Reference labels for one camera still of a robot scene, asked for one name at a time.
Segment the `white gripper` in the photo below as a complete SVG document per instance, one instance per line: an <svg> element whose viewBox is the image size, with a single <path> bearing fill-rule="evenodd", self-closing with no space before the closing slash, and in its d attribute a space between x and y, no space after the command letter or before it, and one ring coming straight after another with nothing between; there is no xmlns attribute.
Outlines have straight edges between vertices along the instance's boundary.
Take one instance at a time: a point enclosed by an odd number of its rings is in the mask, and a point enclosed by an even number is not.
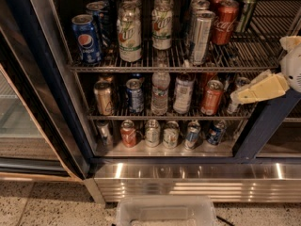
<svg viewBox="0 0 301 226"><path fill-rule="evenodd" d="M270 70L260 73L230 95L234 103L245 105L275 99L283 96L290 87L301 92L301 45L298 45L301 36L285 36L279 41L282 48L289 52L280 61L281 73Z"/></svg>

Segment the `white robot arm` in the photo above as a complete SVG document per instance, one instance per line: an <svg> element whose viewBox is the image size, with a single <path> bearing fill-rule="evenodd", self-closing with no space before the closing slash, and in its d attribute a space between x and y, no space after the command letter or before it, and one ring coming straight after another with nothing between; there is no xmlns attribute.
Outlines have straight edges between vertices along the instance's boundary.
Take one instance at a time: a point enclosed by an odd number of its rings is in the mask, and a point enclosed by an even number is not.
<svg viewBox="0 0 301 226"><path fill-rule="evenodd" d="M286 36L279 41L287 52L279 61L281 72L266 70L260 73L230 95L234 103L244 105L267 101L283 96L288 89L301 92L301 37Z"/></svg>

